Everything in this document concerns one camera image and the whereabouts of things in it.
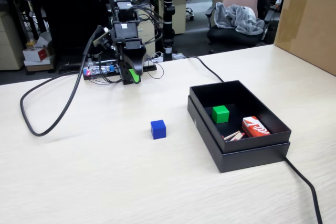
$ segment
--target gray blanket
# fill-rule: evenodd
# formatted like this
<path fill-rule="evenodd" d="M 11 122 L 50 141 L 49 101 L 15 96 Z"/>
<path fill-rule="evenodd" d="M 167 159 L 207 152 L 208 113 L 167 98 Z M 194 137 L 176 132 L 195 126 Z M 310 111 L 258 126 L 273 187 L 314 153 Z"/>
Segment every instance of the gray blanket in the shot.
<path fill-rule="evenodd" d="M 218 28 L 235 28 L 246 35 L 263 33 L 265 25 L 263 20 L 256 19 L 251 8 L 239 5 L 225 7 L 223 3 L 216 4 L 215 23 Z"/>

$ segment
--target black mount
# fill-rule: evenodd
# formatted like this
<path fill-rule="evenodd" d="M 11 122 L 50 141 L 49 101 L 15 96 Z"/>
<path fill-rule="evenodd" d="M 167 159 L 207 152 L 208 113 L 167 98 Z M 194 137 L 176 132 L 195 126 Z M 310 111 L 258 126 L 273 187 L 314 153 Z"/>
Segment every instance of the black mount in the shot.
<path fill-rule="evenodd" d="M 173 0 L 163 0 L 163 61 L 172 60 L 173 44 L 175 31 L 173 30 L 173 15 L 175 14 L 175 6 Z"/>

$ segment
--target wooden table surface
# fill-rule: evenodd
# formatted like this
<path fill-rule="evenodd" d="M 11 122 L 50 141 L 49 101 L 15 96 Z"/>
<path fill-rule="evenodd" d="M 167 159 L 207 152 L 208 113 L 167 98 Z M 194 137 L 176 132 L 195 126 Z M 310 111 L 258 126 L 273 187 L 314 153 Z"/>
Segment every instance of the wooden table surface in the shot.
<path fill-rule="evenodd" d="M 202 59 L 292 129 L 287 157 L 314 184 L 324 224 L 335 223 L 336 77 L 273 45 Z M 162 67 L 161 79 L 144 73 L 139 85 L 81 81 L 40 138 L 19 100 L 42 80 L 0 86 L 0 223 L 317 223 L 309 187 L 286 163 L 218 172 L 187 111 L 189 87 L 218 80 L 196 59 Z M 37 132 L 59 115 L 75 79 L 27 97 Z M 161 119 L 167 137 L 153 140 L 150 122 Z"/>

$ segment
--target open box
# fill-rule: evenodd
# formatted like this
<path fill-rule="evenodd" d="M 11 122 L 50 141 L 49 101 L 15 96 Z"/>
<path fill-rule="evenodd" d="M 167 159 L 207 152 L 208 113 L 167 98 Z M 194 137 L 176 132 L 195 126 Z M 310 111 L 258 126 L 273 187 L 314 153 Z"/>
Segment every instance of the open box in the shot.
<path fill-rule="evenodd" d="M 215 124 L 212 108 L 220 105 L 229 110 L 229 121 Z M 287 155 L 291 130 L 239 81 L 190 87 L 188 111 L 222 173 L 283 161 Z M 256 116 L 271 134 L 225 142 L 222 136 L 244 132 L 248 116 Z"/>

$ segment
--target red box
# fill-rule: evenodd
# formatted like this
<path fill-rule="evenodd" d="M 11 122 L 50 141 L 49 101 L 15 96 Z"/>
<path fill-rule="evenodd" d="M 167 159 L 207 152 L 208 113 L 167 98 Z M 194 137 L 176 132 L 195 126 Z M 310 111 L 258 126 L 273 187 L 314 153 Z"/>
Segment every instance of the red box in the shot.
<path fill-rule="evenodd" d="M 27 48 L 23 50 L 23 55 L 27 61 L 42 61 L 47 58 L 44 48 Z"/>
<path fill-rule="evenodd" d="M 243 118 L 242 128 L 249 137 L 266 136 L 270 134 L 255 116 Z"/>

